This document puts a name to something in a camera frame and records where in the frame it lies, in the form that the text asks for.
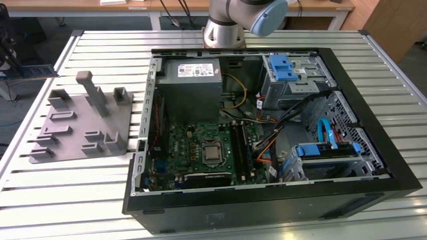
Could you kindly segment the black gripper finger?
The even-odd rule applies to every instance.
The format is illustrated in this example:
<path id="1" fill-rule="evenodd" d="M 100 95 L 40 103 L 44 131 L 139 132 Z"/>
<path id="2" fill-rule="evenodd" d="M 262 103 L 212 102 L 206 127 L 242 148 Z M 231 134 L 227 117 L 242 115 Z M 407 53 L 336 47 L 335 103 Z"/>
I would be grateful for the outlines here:
<path id="1" fill-rule="evenodd" d="M 0 42 L 0 76 L 21 77 L 21 63 L 16 58 L 16 51 L 7 42 Z"/>

